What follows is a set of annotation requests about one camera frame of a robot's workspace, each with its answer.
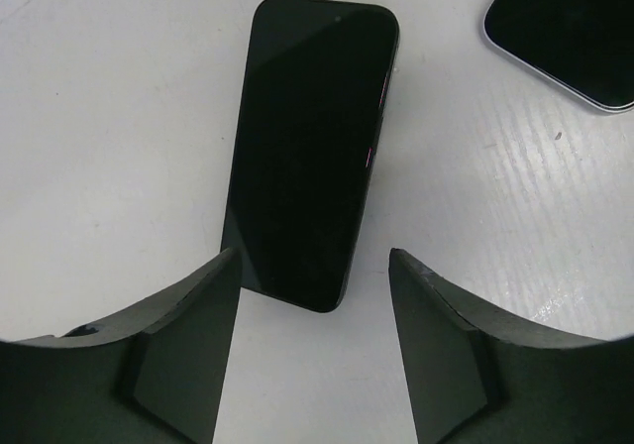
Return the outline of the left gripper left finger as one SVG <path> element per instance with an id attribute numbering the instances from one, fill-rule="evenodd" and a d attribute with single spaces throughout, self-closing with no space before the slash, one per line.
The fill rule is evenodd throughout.
<path id="1" fill-rule="evenodd" d="M 226 250 L 62 336 L 1 345 L 5 443 L 209 443 L 241 290 Z"/>

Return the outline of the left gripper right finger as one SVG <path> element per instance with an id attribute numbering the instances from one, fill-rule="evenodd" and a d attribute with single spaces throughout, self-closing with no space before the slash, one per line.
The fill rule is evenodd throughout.
<path id="1" fill-rule="evenodd" d="M 504 310 L 408 252 L 390 293 L 421 443 L 629 443 L 633 340 L 564 332 Z"/>

